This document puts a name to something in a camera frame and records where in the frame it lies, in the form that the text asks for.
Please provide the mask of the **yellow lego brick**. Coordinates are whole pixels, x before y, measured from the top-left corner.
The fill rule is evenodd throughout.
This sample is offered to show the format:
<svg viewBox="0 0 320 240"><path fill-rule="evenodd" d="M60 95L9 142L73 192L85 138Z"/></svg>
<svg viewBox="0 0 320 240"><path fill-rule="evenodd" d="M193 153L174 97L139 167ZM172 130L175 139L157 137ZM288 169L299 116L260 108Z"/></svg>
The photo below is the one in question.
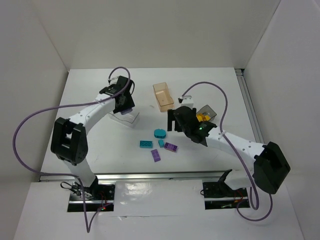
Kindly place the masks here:
<svg viewBox="0 0 320 240"><path fill-rule="evenodd" d="M203 115L202 113L199 113L196 115L199 122L209 121L211 117L209 115Z"/></svg>

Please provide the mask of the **teal rounded lego brick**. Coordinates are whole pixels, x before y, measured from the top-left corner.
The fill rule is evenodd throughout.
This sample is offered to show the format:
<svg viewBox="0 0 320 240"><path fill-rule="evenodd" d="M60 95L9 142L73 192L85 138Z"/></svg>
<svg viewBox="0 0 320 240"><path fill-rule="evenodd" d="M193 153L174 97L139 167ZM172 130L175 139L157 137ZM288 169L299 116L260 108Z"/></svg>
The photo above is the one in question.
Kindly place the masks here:
<svg viewBox="0 0 320 240"><path fill-rule="evenodd" d="M167 136L167 132L164 129L155 129L153 135L157 139L165 139Z"/></svg>

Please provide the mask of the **small teal lego cube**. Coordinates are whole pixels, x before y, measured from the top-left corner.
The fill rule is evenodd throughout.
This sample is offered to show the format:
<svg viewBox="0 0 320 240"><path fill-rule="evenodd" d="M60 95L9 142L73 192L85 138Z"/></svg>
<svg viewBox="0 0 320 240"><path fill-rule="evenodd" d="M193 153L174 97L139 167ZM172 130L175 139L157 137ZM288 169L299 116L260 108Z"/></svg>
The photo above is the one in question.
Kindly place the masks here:
<svg viewBox="0 0 320 240"><path fill-rule="evenodd" d="M158 140L158 144L161 148L163 148L165 146L165 142L162 139Z"/></svg>

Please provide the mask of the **purple studded lego brick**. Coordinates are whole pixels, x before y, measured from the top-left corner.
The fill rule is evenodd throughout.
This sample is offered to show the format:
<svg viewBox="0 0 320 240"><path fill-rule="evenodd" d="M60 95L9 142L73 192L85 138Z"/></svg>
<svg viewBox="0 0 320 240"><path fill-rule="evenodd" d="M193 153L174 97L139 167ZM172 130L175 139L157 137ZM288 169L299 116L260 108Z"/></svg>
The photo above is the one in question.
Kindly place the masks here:
<svg viewBox="0 0 320 240"><path fill-rule="evenodd" d="M178 149L178 146L175 145L175 144L166 142L166 143L164 144L164 148L165 148L166 150L168 150L168 151L171 151L171 152L176 153L176 152L177 152L177 149Z"/></svg>

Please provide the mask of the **teal rectangular lego brick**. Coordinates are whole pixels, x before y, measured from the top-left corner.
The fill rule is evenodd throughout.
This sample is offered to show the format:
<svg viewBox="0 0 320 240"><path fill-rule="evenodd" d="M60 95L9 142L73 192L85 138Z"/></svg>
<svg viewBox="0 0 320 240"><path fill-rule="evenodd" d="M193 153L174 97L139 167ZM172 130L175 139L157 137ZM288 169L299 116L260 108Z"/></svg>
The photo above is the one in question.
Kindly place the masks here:
<svg viewBox="0 0 320 240"><path fill-rule="evenodd" d="M139 147L142 149L152 149L153 148L153 142L150 140L141 140L139 142Z"/></svg>

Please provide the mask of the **purple rounded lego brick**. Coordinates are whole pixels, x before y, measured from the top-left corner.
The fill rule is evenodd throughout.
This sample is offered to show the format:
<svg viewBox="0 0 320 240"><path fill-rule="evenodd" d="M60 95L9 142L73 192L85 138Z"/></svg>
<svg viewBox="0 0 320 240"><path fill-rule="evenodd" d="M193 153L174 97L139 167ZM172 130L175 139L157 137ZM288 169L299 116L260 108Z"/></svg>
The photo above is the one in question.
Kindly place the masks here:
<svg viewBox="0 0 320 240"><path fill-rule="evenodd" d="M126 114L128 114L128 113L131 113L132 111L133 111L132 108L128 108L128 109L126 109L126 110L121 111L120 114L121 114L121 115L126 115Z"/></svg>

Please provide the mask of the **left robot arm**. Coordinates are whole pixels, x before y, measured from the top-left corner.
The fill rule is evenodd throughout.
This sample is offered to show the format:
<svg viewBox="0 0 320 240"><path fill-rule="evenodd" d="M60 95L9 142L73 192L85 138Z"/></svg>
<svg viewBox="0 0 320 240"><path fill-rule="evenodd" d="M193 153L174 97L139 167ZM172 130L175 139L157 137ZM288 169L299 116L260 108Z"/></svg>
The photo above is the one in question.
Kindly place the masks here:
<svg viewBox="0 0 320 240"><path fill-rule="evenodd" d="M93 104L69 118L59 117L53 127L50 150L75 175L75 185L83 184L86 194L94 196L101 189L86 156L89 151L87 135L107 114L125 115L135 106L132 93L133 80L119 76L116 82L101 89Z"/></svg>

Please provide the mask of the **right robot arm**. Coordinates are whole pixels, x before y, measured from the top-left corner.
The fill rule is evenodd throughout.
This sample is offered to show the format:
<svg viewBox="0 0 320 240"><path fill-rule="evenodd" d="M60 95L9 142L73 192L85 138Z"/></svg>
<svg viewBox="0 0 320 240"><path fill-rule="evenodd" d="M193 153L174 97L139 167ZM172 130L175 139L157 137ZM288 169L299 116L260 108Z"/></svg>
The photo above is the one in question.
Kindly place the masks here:
<svg viewBox="0 0 320 240"><path fill-rule="evenodd" d="M242 171L230 169L220 178L232 190L256 186L274 195L291 170L278 144L253 142L221 131L212 122L198 121L196 110L187 106L167 111L167 130L183 132L196 144L242 159Z"/></svg>

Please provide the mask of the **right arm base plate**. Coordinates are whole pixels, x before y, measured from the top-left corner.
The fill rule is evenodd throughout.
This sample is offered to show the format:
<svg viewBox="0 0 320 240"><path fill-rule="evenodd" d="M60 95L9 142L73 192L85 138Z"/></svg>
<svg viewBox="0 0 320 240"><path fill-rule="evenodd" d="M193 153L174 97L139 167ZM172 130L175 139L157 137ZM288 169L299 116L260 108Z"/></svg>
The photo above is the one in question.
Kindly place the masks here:
<svg viewBox="0 0 320 240"><path fill-rule="evenodd" d="M232 190L224 182L203 182L200 194L204 197L206 210L236 209L238 203L240 208L250 208L247 190Z"/></svg>

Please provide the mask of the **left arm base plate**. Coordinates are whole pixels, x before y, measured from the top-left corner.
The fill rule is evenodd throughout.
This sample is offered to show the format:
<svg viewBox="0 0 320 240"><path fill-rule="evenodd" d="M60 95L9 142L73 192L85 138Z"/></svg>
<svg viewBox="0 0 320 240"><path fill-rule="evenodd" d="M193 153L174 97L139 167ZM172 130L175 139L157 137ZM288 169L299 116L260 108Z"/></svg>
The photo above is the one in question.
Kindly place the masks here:
<svg viewBox="0 0 320 240"><path fill-rule="evenodd" d="M67 212L80 213L84 211L83 196L77 183L70 184L66 181L60 183L60 187L70 191ZM88 212L96 212L101 208L102 212L114 211L116 185L113 183L100 184L96 193L85 192L85 205Z"/></svg>

